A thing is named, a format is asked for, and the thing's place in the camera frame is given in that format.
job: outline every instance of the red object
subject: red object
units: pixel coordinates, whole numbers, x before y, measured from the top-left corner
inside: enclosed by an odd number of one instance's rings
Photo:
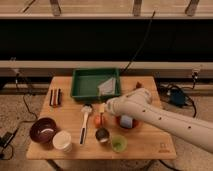
[[[101,127],[101,116],[100,115],[96,115],[95,117],[94,117],[94,125],[95,125],[95,127],[96,128],[100,128]],[[105,117],[102,115],[102,125],[104,125],[105,124],[105,122],[106,122],[106,119],[105,119]]]

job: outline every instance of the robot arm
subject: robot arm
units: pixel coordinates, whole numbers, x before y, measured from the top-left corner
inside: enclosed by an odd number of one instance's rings
[[[106,110],[114,116],[128,115],[147,122],[213,153],[213,123],[152,106],[151,94],[144,88],[108,100]]]

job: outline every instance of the black wall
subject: black wall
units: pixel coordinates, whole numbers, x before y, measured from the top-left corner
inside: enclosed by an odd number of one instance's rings
[[[0,20],[0,58],[130,60],[149,20]],[[213,20],[153,20],[137,61],[213,61]]]

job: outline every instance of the white paper cup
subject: white paper cup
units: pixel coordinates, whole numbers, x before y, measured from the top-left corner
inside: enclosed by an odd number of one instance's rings
[[[57,150],[70,152],[72,150],[71,135],[67,131],[60,131],[53,137],[53,146]]]

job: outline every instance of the dark bowl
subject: dark bowl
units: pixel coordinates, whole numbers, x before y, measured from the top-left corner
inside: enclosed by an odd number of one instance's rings
[[[56,123],[51,118],[41,118],[30,129],[30,138],[37,143],[47,143],[57,132]]]

